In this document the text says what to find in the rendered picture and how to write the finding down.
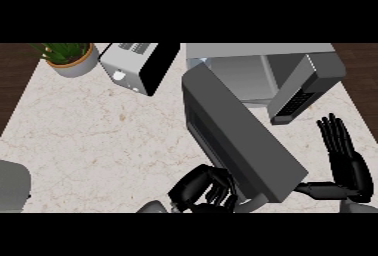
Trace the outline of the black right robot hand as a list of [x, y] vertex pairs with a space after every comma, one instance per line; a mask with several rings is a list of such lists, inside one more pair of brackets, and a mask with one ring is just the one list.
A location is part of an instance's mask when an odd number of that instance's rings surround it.
[[295, 192], [315, 200], [349, 200], [368, 203], [373, 181], [361, 154], [355, 151], [343, 122], [333, 114], [315, 121], [324, 147], [333, 181], [299, 183]]

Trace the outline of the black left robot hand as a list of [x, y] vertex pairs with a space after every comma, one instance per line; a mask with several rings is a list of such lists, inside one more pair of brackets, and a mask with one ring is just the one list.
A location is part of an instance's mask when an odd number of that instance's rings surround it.
[[177, 212], [231, 213], [237, 195], [228, 171], [200, 164], [178, 180], [168, 197]]

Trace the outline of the dark grey microwave door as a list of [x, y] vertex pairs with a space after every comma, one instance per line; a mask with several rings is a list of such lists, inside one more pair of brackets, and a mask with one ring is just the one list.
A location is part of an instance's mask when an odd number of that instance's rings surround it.
[[306, 176], [302, 165], [206, 65], [185, 71], [181, 90], [187, 129], [210, 162], [228, 170], [247, 199], [283, 202]]

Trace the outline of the grey microwave body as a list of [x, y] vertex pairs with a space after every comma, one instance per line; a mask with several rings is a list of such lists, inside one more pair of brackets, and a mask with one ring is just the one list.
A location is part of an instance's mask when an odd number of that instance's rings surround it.
[[249, 108], [286, 125], [345, 76], [327, 43], [188, 43], [185, 65], [203, 64]]

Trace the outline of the silver and black toaster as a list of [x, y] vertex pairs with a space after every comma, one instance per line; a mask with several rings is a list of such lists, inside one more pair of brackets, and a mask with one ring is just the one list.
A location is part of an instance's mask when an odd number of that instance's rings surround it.
[[178, 51], [178, 43], [110, 43], [98, 63], [116, 85], [151, 96]]

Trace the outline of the green plant in grey pot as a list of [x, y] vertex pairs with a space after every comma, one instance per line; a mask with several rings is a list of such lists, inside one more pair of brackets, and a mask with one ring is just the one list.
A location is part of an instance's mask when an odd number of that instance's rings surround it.
[[92, 43], [29, 43], [29, 46], [64, 78], [85, 75], [97, 65], [98, 50]]

